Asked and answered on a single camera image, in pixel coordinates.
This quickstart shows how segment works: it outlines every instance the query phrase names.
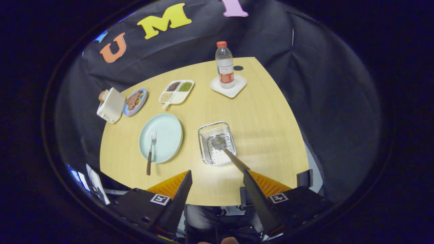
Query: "yellow letter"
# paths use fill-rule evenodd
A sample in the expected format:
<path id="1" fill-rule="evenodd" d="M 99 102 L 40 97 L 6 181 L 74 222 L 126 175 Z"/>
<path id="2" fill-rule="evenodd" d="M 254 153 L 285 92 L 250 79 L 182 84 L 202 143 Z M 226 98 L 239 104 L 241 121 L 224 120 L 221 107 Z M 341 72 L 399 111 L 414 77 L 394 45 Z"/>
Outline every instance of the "yellow letter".
<path id="1" fill-rule="evenodd" d="M 191 19 L 187 19 L 182 8 L 185 3 L 178 3 L 166 9 L 162 18 L 155 16 L 148 16 L 140 20 L 137 25 L 142 26 L 146 32 L 145 39 L 152 38 L 158 35 L 158 31 L 154 27 L 166 31 L 169 20 L 171 22 L 170 28 L 177 28 L 191 23 Z"/>

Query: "fork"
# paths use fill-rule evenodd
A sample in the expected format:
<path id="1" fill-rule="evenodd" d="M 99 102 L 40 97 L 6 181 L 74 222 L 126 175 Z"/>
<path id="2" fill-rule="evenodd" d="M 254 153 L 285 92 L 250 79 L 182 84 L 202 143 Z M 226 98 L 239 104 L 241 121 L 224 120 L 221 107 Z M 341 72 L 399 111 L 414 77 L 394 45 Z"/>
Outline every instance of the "fork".
<path id="1" fill-rule="evenodd" d="M 148 165 L 146 167 L 146 174 L 151 175 L 151 156 L 152 156 L 152 145 L 154 145 L 157 142 L 157 133 L 155 131 L 151 132 L 151 148 L 149 149 L 148 154 Z"/>

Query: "bread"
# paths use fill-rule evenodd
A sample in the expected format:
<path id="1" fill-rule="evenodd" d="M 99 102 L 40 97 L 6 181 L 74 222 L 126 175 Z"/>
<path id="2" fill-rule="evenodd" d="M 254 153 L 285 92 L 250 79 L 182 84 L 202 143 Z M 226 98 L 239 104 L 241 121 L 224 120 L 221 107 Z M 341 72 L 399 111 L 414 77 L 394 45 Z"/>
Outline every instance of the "bread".
<path id="1" fill-rule="evenodd" d="M 104 103 L 104 101 L 107 99 L 108 94 L 109 94 L 109 90 L 106 89 L 105 91 L 102 91 L 98 96 L 99 101 L 101 103 Z"/>

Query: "plastic water bottle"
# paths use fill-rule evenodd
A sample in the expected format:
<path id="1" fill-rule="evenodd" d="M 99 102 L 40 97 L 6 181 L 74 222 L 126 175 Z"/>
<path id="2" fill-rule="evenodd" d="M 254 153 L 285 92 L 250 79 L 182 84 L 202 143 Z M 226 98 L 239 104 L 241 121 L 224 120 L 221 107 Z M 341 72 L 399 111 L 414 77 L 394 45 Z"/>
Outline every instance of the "plastic water bottle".
<path id="1" fill-rule="evenodd" d="M 217 42 L 216 63 L 221 87 L 232 88 L 235 85 L 233 81 L 233 57 L 226 42 Z"/>

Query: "bottle label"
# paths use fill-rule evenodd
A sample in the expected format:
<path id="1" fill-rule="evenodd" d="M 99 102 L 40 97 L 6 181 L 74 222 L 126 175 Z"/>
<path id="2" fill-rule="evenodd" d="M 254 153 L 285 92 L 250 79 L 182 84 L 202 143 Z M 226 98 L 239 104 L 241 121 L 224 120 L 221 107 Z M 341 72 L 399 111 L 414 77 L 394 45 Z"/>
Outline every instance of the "bottle label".
<path id="1" fill-rule="evenodd" d="M 231 83 L 233 82 L 233 65 L 217 66 L 220 82 Z"/>

